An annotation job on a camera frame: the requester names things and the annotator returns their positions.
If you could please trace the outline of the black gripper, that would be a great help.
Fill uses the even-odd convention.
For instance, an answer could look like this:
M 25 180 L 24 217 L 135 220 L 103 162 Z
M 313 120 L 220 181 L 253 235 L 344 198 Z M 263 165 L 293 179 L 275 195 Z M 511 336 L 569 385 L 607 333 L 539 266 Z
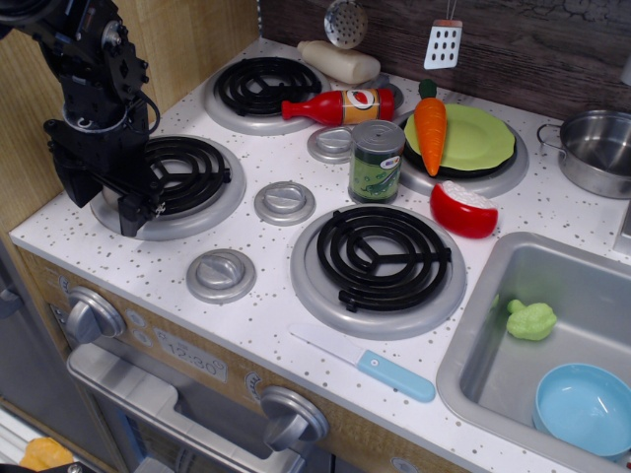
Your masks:
M 148 112 L 131 117 L 108 131 L 78 131 L 62 120 L 48 120 L 54 167 L 69 198 L 85 207 L 108 187 L 117 200 L 121 234 L 136 237 L 156 217 L 161 185 L 145 159 L 149 141 Z

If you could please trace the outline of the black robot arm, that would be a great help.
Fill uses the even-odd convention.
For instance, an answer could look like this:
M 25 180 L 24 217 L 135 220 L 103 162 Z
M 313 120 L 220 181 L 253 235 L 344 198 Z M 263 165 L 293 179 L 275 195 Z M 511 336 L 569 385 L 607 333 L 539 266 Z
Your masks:
M 39 45 L 63 93 L 61 119 L 44 122 L 55 170 L 79 207 L 103 189 L 118 196 L 119 227 L 134 237 L 157 215 L 163 186 L 146 161 L 160 113 L 142 88 L 138 57 L 111 1 L 4 1 L 1 34 Z

